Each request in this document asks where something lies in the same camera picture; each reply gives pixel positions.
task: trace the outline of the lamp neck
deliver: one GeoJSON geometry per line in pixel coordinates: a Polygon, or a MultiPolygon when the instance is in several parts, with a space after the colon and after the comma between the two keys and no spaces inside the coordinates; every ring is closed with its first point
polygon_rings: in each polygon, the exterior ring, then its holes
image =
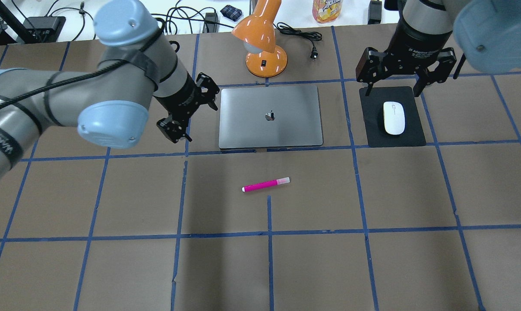
{"type": "Polygon", "coordinates": [[[270,23],[274,23],[280,5],[281,0],[259,0],[252,15],[264,17],[266,20],[270,20],[270,23]]]}

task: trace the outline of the lamp base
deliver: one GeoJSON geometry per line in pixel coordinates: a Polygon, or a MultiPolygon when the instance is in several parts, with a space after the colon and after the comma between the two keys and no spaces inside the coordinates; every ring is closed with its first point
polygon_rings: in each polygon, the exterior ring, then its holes
{"type": "Polygon", "coordinates": [[[287,53],[278,45],[273,53],[263,51],[260,54],[248,53],[245,58],[247,69],[258,77],[273,77],[280,74],[287,66],[287,53]]]}

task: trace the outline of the snack bag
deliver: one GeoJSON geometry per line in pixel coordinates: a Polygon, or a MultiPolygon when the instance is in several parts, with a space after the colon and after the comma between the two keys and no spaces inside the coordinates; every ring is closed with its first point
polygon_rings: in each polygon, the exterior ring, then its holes
{"type": "Polygon", "coordinates": [[[314,0],[312,16],[318,23],[327,23],[335,20],[341,13],[343,0],[314,0]]]}

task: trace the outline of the laptop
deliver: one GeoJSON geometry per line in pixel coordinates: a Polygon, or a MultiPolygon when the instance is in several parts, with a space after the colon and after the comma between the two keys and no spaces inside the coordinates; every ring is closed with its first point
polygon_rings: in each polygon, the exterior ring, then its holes
{"type": "Polygon", "coordinates": [[[223,89],[221,149],[320,146],[318,87],[292,85],[223,89]]]}

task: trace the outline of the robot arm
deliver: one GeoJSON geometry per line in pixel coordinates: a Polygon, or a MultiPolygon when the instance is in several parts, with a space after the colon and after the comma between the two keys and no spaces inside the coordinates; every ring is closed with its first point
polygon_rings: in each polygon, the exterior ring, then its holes
{"type": "Polygon", "coordinates": [[[465,59],[483,73],[521,67],[521,0],[386,0],[385,8],[398,10],[400,20],[387,49],[366,48],[357,65],[366,95],[395,74],[418,76],[414,96],[445,82],[456,63],[454,49],[444,48],[453,30],[465,55],[459,67],[465,59]]]}
{"type": "Polygon", "coordinates": [[[108,47],[95,73],[0,70],[0,177],[49,126],[76,127],[92,143],[130,148],[152,96],[168,111],[157,126],[172,142],[191,140],[186,128],[200,105],[217,110],[217,85],[203,73],[193,81],[141,2],[114,0],[95,20],[108,47]]]}

